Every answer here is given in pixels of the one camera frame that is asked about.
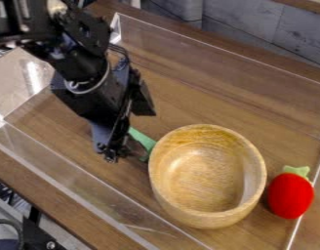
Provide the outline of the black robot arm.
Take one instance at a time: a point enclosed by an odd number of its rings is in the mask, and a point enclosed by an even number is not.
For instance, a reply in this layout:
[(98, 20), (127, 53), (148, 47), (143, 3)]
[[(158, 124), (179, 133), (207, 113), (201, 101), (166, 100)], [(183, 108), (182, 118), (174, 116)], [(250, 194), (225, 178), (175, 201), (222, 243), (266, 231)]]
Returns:
[(75, 0), (0, 0), (0, 46), (22, 47), (55, 68), (51, 91), (88, 121), (104, 159), (142, 160), (155, 143), (131, 126), (155, 104), (128, 51), (111, 42), (112, 27)]

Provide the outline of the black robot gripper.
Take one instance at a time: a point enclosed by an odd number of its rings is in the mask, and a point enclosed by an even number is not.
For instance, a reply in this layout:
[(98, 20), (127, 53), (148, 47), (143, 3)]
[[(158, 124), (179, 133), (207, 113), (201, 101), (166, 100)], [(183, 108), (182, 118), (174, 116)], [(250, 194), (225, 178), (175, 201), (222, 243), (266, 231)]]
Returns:
[(51, 90), (63, 104), (88, 122), (95, 151), (110, 163), (128, 156), (131, 112), (155, 116), (155, 104), (143, 80), (135, 85), (134, 69), (119, 62), (94, 83), (82, 84), (55, 72)]

